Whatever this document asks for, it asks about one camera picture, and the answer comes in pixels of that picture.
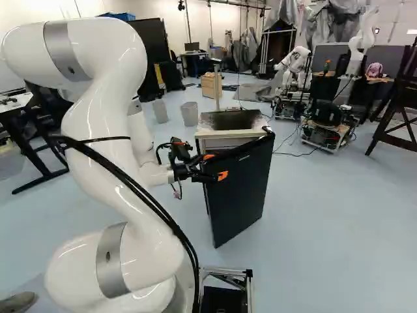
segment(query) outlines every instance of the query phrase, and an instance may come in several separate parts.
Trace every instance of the wooden stand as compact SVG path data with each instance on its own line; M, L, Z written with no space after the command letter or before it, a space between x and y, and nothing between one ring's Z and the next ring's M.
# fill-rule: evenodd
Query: wooden stand
M413 76L417 68L416 44L417 39L413 46L405 47L399 74L395 79L394 86L388 93L387 97L383 100L377 111L371 117L371 120L374 120L384 109L387 103L389 103L385 114L383 115L381 122L373 135L371 145L366 151L366 155L368 156L372 153L378 142L385 142L399 148L417 152L417 141L411 128L411 123L417 121L417 118L409 119L405 111L405 108L417 108L417 77ZM396 112L400 112L402 114L404 123L387 129ZM407 128L411 141L389 134L403 127Z

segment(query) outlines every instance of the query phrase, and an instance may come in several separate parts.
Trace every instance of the metal sink basin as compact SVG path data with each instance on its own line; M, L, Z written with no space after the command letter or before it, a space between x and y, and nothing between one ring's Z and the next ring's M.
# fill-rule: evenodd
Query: metal sink basin
M204 112L201 124L211 130L253 129L263 126L265 120L259 110Z

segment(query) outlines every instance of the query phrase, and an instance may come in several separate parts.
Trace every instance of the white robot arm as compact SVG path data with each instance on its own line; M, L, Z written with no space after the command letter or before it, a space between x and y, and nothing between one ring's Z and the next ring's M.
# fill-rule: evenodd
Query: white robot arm
M66 113L63 135L87 140L87 147L145 189L174 181L172 169L156 162L143 113L132 105L147 57L127 23L93 18L23 25L4 37L2 54L10 69L37 85L67 90L88 85ZM72 312L170 312L184 243L145 204L149 194L139 199L75 149L67 149L66 157L80 187L127 223L75 238L56 251L45 276L53 300ZM195 275L187 275L186 288L194 291ZM172 312L191 312L193 301L184 297Z
M297 46L281 62L274 65L274 70L277 71L273 79L275 81L274 86L287 89L291 85L293 74L300 74L305 78L304 63L309 54L310 50L302 46Z
M373 26L375 25L376 19L379 12L378 7L370 8L360 18L360 30L355 37L352 37L349 41L349 48L351 50L351 60L347 67L346 75L357 75L360 64L364 59L367 50L375 44L375 34L373 32Z

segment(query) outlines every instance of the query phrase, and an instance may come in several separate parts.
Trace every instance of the shoe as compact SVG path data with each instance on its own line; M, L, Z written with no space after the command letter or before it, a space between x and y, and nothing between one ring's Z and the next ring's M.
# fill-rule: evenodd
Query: shoe
M0 301L0 313L23 313L36 303L34 292L22 292Z

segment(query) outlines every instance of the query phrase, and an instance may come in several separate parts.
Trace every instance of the trash can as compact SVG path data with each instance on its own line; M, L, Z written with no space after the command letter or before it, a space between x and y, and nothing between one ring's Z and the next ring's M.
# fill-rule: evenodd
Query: trash can
M181 106L181 114L185 126L196 126L198 124L198 105L196 102L185 102Z
M165 106L165 102L163 100L154 101L154 103L152 103L152 107L154 108L156 121L159 124L168 122L167 107Z

